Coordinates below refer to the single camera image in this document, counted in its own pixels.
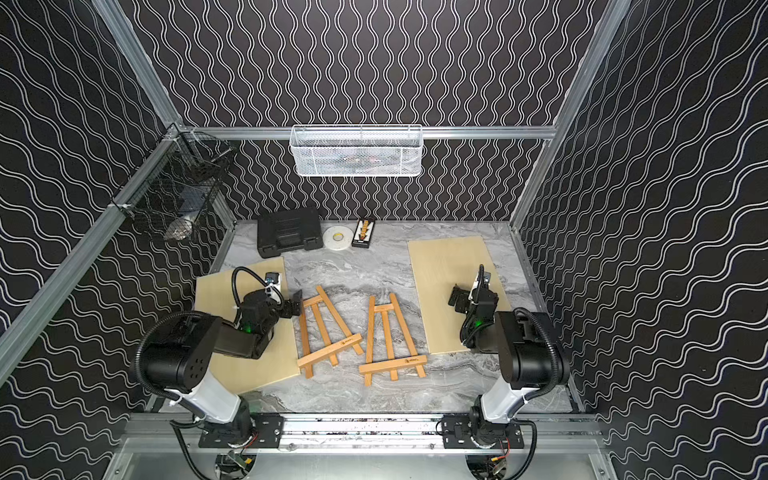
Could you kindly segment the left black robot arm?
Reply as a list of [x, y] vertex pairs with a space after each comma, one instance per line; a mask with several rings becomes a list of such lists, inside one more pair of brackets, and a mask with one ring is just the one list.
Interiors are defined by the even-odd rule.
[[284, 427], [279, 414], [252, 412], [244, 393], [298, 372], [290, 329], [303, 295], [286, 297], [278, 272], [248, 267], [231, 273], [234, 318], [202, 311], [172, 313], [152, 326], [134, 358], [138, 382], [189, 411], [177, 435], [200, 430], [199, 447], [275, 449]]

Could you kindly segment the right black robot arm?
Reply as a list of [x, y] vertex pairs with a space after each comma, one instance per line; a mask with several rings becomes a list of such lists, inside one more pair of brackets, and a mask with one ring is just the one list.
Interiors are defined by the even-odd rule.
[[531, 400], [568, 382], [570, 368], [547, 314], [523, 307], [501, 311], [498, 295], [485, 286], [455, 286], [448, 305], [464, 316], [461, 344], [474, 353], [495, 354], [500, 374], [468, 414], [467, 437], [480, 448], [501, 446], [511, 424]]

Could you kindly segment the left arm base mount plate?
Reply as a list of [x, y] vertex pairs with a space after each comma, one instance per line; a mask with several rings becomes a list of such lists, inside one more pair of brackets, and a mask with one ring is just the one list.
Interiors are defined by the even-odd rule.
[[251, 414], [249, 420], [235, 418], [227, 424], [205, 421], [199, 448], [267, 448], [279, 446], [285, 418], [279, 414]]

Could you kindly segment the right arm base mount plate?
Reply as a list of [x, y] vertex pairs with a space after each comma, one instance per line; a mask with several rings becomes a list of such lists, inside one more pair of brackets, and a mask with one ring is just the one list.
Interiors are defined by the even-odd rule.
[[471, 418], [468, 414], [444, 415], [436, 427], [445, 449], [522, 450], [521, 428]]

